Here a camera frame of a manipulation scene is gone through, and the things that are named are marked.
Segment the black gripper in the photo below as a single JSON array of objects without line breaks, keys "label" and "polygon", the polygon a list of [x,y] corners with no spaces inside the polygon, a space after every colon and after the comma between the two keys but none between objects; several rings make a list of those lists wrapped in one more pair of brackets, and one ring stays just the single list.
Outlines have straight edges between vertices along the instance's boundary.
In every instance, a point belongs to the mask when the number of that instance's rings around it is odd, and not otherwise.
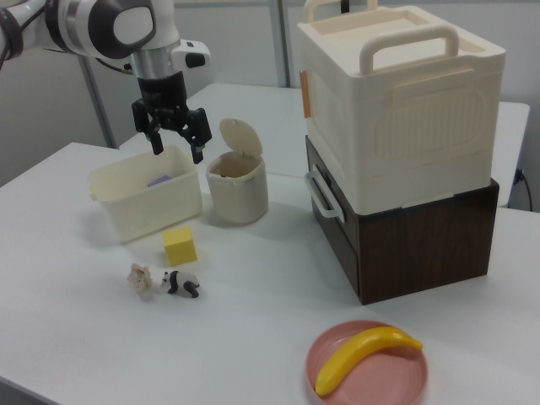
[{"label": "black gripper", "polygon": [[138,79],[142,98],[132,103],[135,129],[144,133],[154,155],[164,152],[160,128],[175,131],[190,145],[194,164],[203,161],[203,150],[212,139],[206,111],[189,110],[183,72],[166,78]]}]

